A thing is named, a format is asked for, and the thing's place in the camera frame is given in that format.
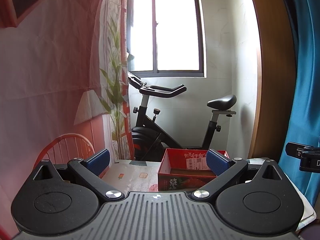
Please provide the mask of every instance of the blue gripper pad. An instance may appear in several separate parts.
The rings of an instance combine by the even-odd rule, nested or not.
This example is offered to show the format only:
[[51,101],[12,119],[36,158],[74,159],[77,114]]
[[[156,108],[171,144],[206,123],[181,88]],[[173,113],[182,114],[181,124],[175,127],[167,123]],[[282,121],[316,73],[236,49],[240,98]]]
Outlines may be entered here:
[[108,149],[104,149],[98,153],[95,153],[88,159],[84,160],[84,166],[93,174],[99,176],[101,172],[109,166],[110,152]]
[[221,153],[209,149],[206,155],[206,162],[211,171],[219,176],[232,166],[233,161]]

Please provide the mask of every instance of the white tiled wall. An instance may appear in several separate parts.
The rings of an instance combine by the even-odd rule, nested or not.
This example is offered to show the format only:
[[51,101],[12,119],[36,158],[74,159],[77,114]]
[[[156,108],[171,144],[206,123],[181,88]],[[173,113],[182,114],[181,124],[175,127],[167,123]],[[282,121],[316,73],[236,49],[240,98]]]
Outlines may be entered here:
[[[187,91],[175,98],[150,97],[147,114],[153,109],[161,113],[156,119],[167,133],[183,146],[200,146],[211,118],[209,100],[231,94],[231,44],[227,12],[227,0],[201,0],[204,17],[207,78],[144,78],[148,84],[176,87],[184,84]],[[142,95],[130,86],[130,109],[139,107]],[[137,114],[131,113],[131,126],[135,126]],[[211,147],[227,148],[230,118],[219,117],[221,132],[216,132]]]
[[248,156],[257,101],[257,47],[259,32],[252,0],[228,0],[232,57],[232,93],[237,114],[230,121],[227,151],[230,157]]

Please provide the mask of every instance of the adjustment knob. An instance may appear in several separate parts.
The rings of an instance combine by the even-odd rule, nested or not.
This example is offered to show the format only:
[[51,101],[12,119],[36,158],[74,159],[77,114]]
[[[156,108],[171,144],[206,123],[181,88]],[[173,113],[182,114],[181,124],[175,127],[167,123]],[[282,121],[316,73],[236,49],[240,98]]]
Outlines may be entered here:
[[153,113],[154,114],[160,114],[160,110],[155,108],[155,109],[153,109]]

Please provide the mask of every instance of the window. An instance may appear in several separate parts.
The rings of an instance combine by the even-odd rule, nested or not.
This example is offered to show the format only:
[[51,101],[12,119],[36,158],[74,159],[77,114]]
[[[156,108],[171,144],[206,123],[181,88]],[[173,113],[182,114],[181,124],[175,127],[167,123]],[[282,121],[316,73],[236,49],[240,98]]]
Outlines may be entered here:
[[204,76],[199,0],[127,0],[126,39],[137,76]]

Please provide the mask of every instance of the window frame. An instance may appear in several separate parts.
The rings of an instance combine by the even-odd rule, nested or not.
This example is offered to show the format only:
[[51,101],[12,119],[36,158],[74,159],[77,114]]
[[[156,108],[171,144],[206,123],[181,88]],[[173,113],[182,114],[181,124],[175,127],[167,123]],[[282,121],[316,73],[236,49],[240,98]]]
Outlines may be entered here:
[[139,77],[204,77],[204,44],[200,1],[195,0],[196,20],[198,30],[199,70],[158,70],[157,69],[157,44],[156,44],[156,0],[152,0],[152,45],[153,45],[153,70],[131,71]]

